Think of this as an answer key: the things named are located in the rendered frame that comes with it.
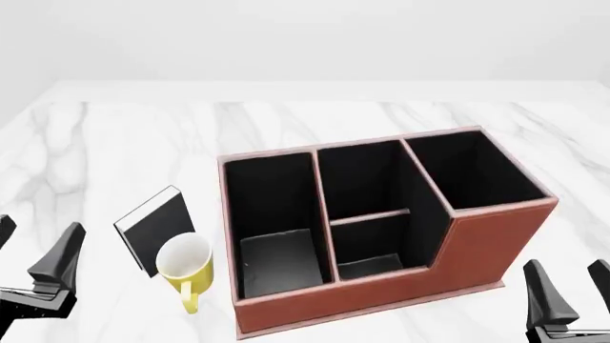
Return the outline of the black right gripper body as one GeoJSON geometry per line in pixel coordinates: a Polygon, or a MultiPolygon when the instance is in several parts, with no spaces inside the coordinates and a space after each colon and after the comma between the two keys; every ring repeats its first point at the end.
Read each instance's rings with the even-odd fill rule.
{"type": "Polygon", "coordinates": [[[529,322],[529,343],[610,343],[610,330],[572,331],[563,322],[529,322]]]}

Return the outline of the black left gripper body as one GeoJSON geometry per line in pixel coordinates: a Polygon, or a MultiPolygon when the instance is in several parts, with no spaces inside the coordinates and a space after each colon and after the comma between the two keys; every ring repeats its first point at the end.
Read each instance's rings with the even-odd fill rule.
{"type": "Polygon", "coordinates": [[[71,285],[34,285],[32,291],[0,288],[0,322],[15,319],[66,319],[76,303],[71,285]]]}

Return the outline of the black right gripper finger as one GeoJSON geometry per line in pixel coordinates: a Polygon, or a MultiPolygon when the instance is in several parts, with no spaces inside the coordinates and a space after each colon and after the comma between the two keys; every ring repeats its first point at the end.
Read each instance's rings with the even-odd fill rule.
{"type": "Polygon", "coordinates": [[[557,291],[537,259],[530,259],[523,266],[523,271],[528,297],[526,328],[569,325],[580,319],[579,314],[557,291]]]}
{"type": "Polygon", "coordinates": [[[604,303],[610,304],[610,264],[604,259],[598,259],[588,266],[587,271],[604,303]]]}

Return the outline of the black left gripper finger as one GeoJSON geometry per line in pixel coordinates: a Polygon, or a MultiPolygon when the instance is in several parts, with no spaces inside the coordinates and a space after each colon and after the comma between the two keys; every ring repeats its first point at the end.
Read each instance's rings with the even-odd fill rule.
{"type": "Polygon", "coordinates": [[[76,291],[77,263],[86,231],[72,222],[53,247],[28,268],[35,292],[76,291]]]}
{"type": "Polygon", "coordinates": [[[14,233],[16,224],[7,214],[0,214],[0,250],[14,233]]]}

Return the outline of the red-brown desk caddy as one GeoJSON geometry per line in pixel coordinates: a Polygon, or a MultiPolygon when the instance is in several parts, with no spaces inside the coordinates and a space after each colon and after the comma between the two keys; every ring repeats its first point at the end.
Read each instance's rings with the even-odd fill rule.
{"type": "Polygon", "coordinates": [[[483,128],[220,156],[239,339],[488,291],[558,199],[483,128]]]}

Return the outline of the black book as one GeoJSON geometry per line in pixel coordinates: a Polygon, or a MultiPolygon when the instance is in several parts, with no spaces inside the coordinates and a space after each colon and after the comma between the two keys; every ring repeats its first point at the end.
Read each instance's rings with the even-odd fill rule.
{"type": "Polygon", "coordinates": [[[173,185],[127,213],[113,226],[140,270],[150,278],[158,274],[155,259],[162,246],[181,233],[194,232],[184,197],[173,185]]]}

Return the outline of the yellow mug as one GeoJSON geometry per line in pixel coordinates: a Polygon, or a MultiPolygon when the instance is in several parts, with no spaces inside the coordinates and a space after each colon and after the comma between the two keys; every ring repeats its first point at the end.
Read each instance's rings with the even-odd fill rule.
{"type": "Polygon", "coordinates": [[[155,266],[158,273],[180,293],[187,313],[197,313],[199,296],[214,282],[211,243],[199,233],[181,233],[160,248],[155,266]]]}

